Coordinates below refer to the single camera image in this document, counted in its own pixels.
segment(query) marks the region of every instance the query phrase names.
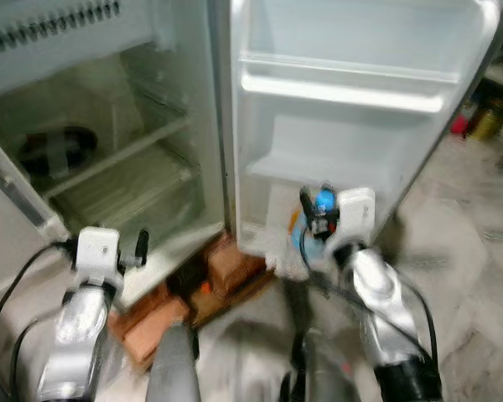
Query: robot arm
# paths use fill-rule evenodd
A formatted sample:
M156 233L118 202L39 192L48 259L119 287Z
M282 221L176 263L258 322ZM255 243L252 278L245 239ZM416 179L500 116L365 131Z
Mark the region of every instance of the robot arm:
M402 300L398 274L369 248L375 223L374 192L356 188L337 193L334 210L310 208L306 189L301 199L309 230L316 239L326 239L324 252L349 278L351 292L366 307L357 310L360 336L383 401L442 400L437 364L419 345L412 314ZM339 216L338 224L325 225L332 215Z
M54 324L54 343L39 381L39 401L94 400L106 344L106 320L122 290L128 266L145 265L148 233L138 236L135 256L121 256L119 233L84 228L78 237L69 300Z

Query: gray floor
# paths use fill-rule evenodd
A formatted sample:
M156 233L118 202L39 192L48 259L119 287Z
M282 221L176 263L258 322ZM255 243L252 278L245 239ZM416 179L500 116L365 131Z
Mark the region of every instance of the gray floor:
M503 402L502 154L503 137L492 146L446 138L381 237L384 253L428 297L448 402ZM316 291L309 300L314 325L352 363L361 400L379 402L352 311ZM423 312L415 312L426 342ZM200 334L204 401L275 401L292 336L280 282L212 322ZM97 400L144 400L148 378L116 362L121 372Z

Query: black joint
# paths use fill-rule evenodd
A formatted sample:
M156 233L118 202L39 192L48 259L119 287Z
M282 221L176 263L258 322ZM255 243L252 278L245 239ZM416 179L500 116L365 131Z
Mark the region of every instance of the black joint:
M73 297L74 294L75 294L75 291L73 291L71 289L67 289L65 291L63 299L61 299L61 305L64 306L65 304L70 302L70 299Z
M383 402L442 400L442 382L432 363L417 357L375 368Z
M125 272L127 272L126 266L124 266L121 262L117 263L117 272L119 272L119 275L125 276Z
M142 260L142 266L148 262L149 232L140 230L137 236L136 251L134 255Z
M87 279L83 281L79 286L79 288L83 287L94 287L96 289L102 289L102 291L104 291L110 302L114 299L114 296L116 295L117 292L116 287L112 283L106 281L103 281L102 284L100 284L98 282L97 283L91 282L89 279Z
M197 362L200 358L200 338L198 337L198 332L191 328L192 332L192 354L194 355L194 360Z
M352 255L354 255L360 250L364 250L365 248L366 247L363 243L359 241L351 241L348 244L335 250L332 254L338 267L342 268L343 266L345 266L345 264L348 262L349 258Z
M291 350L291 365L293 369L305 370L305 352L303 350L303 332L294 335L293 348Z
M300 189L300 203L302 204L303 214L308 221L308 227L310 227L310 222L315 215L313 201L311 201L311 194L307 187L302 187Z
M291 402L291 374L286 373L283 377L282 384L279 390L277 402Z

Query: black wire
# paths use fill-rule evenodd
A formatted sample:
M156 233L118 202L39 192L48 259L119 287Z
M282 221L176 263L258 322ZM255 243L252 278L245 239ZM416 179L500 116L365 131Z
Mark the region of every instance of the black wire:
M23 276L26 273L26 271L28 270L28 268L47 250L53 249L54 247L65 247L67 245L68 245L68 243L64 242L64 241L54 241L54 242L46 245L45 247L41 248L34 255L32 255L30 257L30 259L26 262L26 264L24 264L23 268L21 268L21 270L18 272L18 274L15 277L15 279L13 280L13 283L11 284L11 286L6 290L6 293L3 295L2 300L0 300L0 313L2 312L2 309L3 309L4 305L6 304L6 302L8 301L8 298L11 296L11 294L15 290L15 287L18 285L20 280L23 278ZM6 401L6 400L9 400L9 398L10 398L10 394L7 392L7 390L5 389L5 387L2 384L2 381L0 380L0 399Z
M358 307L361 309L363 312L367 312L369 314L372 314L374 316L379 317L383 322L388 324L390 327L392 327L395 331L400 333L409 343L411 343L423 356L423 360L426 361L427 363L432 364L432 366L436 369L436 372L438 372L438 365L437 362L435 362L428 354L427 350L421 344L419 341L410 335L408 332L404 331L402 328L398 327L395 325L393 322L391 322L384 314L380 312L375 312L374 310L370 309L368 306L365 305L361 300L356 298L354 295L352 295L349 291L345 289L341 289L340 287L337 287L333 284L331 284L329 281L325 280L322 278L322 276L318 276L315 274L315 272L311 269L311 266L309 265L308 262L308 257L305 253L305 235L307 234L308 228L307 226L302 230L302 234L300 235L300 255L302 256L303 260L303 265L305 266L306 271L308 272L309 278L315 282L319 287L322 287L324 289L327 289L329 291L332 291L335 295L342 297L345 299L349 304L352 304L355 307Z
M395 272L398 274L401 283L406 286L414 296L419 299L421 302L421 305L423 306L423 310L425 311L425 316L427 318L427 324L428 324L428 337L430 338L430 351L431 355L433 357L434 364L438 366L438 341L436 340L436 329L434 328L434 320L433 320L433 315L430 312L430 308L428 307L427 300L425 299L425 296L417 289L417 287L408 279L406 278L401 272L393 268Z
M54 310L50 310L45 314L41 314L39 317L35 318L30 324L26 326L26 328L18 335L17 341L15 341L15 345L13 346L13 352L11 354L11 363L9 365L9 388L11 389L11 397L9 400L13 402L19 401L18 389L17 389L17 364L18 364L18 355L20 353L20 348L23 344L24 338L28 335L28 332L32 328L34 328L37 324L44 322L53 316L55 316L58 312L61 311L63 307L60 306L55 308Z

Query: door shelf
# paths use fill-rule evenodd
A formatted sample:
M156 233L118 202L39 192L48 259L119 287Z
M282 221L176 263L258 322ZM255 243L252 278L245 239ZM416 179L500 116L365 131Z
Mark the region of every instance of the door shelf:
M239 55L309 58L463 74L474 41L492 36L497 1L244 0L235 3Z
M313 157L292 157L289 155L270 154L250 164L246 174L281 178L284 180L320 186L331 183L338 189L370 187L377 193L383 193L391 186L385 171L373 171L373 166L358 164L357 161L338 160L336 164L324 163Z
M244 91L417 113L439 113L458 84L452 73L247 53Z
M34 180L33 186L45 199L56 197L64 191L93 178L97 174L115 167L118 163L136 156L140 152L150 148L156 142L184 129L189 124L189 118L187 116L180 115L178 112L170 109L167 109L166 113L168 116L172 116L173 119L167 126L162 126L148 133L144 137L137 139L135 142L132 142L114 153L108 154L103 151L99 152L91 159L88 166L77 169L70 177L55 180L51 178L38 178Z

